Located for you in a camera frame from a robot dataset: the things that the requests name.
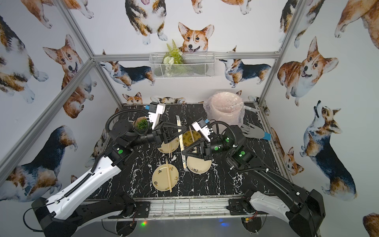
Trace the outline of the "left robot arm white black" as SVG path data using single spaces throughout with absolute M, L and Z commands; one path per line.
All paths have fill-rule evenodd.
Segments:
M 135 147 L 144 144 L 170 143 L 186 127 L 160 121 L 164 104 L 150 104 L 142 110 L 121 110 L 108 118 L 105 130 L 114 144 L 102 152 L 92 168 L 63 191 L 49 198 L 39 198 L 32 203 L 41 229 L 46 237 L 70 237 L 79 227 L 111 216 L 133 217 L 138 207 L 128 194 L 116 195 L 91 204 L 83 202 L 106 181 L 121 173 L 128 161 L 139 155 Z

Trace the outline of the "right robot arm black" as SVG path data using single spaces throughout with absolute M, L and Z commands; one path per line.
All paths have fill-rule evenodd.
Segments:
M 248 191 L 245 200 L 255 211 L 265 212 L 286 223 L 300 237 L 315 237 L 324 220 L 323 196 L 316 190 L 308 191 L 270 169 L 246 145 L 255 135 L 270 139 L 270 134 L 253 124 L 229 125 L 223 121 L 199 119 L 192 125 L 202 137 L 183 150 L 183 155 L 200 160 L 212 160 L 221 154 L 231 170 L 246 173 L 263 183 L 274 194 Z

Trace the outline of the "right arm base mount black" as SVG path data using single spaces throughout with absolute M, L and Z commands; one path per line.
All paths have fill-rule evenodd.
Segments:
M 228 200 L 226 209 L 230 212 L 230 215 L 266 215 L 265 212 L 257 211 L 246 199 L 234 198 Z

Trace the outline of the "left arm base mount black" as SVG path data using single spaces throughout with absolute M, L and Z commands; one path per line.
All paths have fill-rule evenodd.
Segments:
M 150 201 L 138 201 L 128 203 L 126 208 L 116 216 L 111 216 L 109 219 L 133 219 L 133 218 L 148 218 L 150 212 Z

